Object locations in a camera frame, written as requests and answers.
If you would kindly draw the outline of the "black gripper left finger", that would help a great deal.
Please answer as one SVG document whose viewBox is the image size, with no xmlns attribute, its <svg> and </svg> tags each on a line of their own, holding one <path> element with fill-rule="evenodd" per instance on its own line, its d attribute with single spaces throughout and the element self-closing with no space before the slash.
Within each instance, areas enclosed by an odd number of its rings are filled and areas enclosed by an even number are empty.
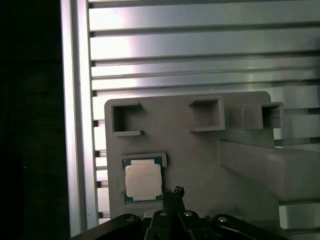
<svg viewBox="0 0 320 240">
<path fill-rule="evenodd" d="M 125 213 L 85 232 L 73 236 L 72 240 L 170 240 L 173 225 L 174 193 L 165 191 L 163 209 L 152 217 L 140 218 Z"/>
</svg>

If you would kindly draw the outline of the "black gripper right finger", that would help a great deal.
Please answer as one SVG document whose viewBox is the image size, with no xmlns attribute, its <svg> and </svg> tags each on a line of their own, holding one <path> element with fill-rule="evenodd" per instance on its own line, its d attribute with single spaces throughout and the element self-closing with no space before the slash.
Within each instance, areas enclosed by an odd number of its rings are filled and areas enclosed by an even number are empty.
<svg viewBox="0 0 320 240">
<path fill-rule="evenodd" d="M 267 231 L 228 214 L 200 217 L 185 208 L 182 186 L 174 189 L 174 209 L 179 222 L 190 240 L 286 240 L 285 236 Z"/>
</svg>

